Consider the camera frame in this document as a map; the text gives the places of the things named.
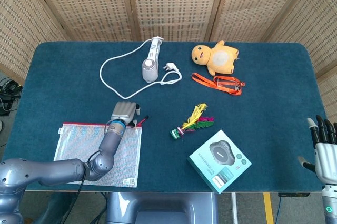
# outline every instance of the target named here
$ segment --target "blue felt tablecloth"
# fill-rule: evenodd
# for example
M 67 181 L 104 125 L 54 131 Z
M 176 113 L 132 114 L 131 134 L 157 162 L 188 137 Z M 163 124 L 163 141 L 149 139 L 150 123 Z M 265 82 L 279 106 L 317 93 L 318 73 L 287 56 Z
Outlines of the blue felt tablecloth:
M 52 161 L 58 128 L 65 121 L 106 123 L 117 101 L 100 81 L 99 69 L 109 57 L 140 43 L 54 42 L 39 45 L 24 87 L 4 159 L 20 157 Z M 155 85 L 130 101 L 149 115 L 142 133 L 138 187 L 84 186 L 92 191 L 210 191 L 186 160 L 202 143 L 222 129 L 252 162 L 252 166 L 226 191 L 319 191 L 315 174 L 297 161 L 303 155 L 314 161 L 308 116 L 324 115 L 319 90 L 306 49 L 295 43 L 226 43 L 239 49 L 233 76 L 246 83 L 241 96 L 213 90 L 191 80 L 191 73 L 209 77 L 205 66 L 191 60 L 198 43 L 161 46 L 162 67 L 175 62 L 183 79 L 174 85 Z M 141 65 L 150 44 L 135 54 L 108 63 L 104 79 L 123 95 L 146 83 Z M 173 140 L 171 129 L 180 126 L 194 106 L 207 103 L 205 116 L 213 127 Z M 78 185 L 29 190 L 77 190 Z

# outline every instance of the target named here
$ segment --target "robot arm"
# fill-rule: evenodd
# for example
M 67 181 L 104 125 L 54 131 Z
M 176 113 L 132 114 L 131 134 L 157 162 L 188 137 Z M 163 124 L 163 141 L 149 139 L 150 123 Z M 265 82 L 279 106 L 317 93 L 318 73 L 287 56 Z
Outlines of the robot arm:
M 316 173 L 318 179 L 325 183 L 322 190 L 325 222 L 337 224 L 337 124 L 334 127 L 328 121 L 317 115 L 318 126 L 308 118 L 313 147 L 315 152 L 315 165 L 300 157 L 301 165 Z
M 98 154 L 89 163 L 79 159 L 34 162 L 19 158 L 0 163 L 0 223 L 23 223 L 19 203 L 26 187 L 35 181 L 53 186 L 82 180 L 84 174 L 89 181 L 97 181 L 107 174 L 113 168 L 113 156 L 135 111 L 139 115 L 140 108 L 136 103 L 116 104 Z

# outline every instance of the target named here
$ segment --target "teal box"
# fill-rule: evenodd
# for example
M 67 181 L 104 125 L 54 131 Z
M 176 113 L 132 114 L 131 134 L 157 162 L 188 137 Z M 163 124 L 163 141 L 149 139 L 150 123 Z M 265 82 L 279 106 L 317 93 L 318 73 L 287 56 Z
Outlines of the teal box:
M 222 130 L 191 154 L 189 162 L 219 194 L 252 164 Z

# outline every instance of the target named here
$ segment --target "wicker panel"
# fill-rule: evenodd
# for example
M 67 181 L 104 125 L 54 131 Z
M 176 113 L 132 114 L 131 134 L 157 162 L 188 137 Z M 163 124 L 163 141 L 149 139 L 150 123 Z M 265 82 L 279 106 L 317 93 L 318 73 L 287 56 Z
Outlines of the wicker panel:
M 337 74 L 319 83 L 327 117 L 337 122 Z
M 212 41 L 258 42 L 287 0 L 222 0 Z
M 132 40 L 124 0 L 47 0 L 74 40 Z
M 308 49 L 315 72 L 337 59 L 337 0 L 298 0 L 270 37 Z
M 203 41 L 214 0 L 135 0 L 142 39 Z
M 36 46 L 65 40 L 39 0 L 0 0 L 0 68 L 23 84 Z

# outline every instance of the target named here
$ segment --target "yellow plush toy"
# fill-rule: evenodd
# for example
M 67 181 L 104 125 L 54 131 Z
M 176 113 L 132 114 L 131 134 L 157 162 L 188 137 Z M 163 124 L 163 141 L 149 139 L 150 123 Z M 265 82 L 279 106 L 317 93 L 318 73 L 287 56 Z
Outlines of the yellow plush toy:
M 239 51 L 235 48 L 225 46 L 224 41 L 218 42 L 214 48 L 205 45 L 197 45 L 192 50 L 192 59 L 198 65 L 206 65 L 209 73 L 231 74 L 234 71 L 234 60 L 237 59 Z

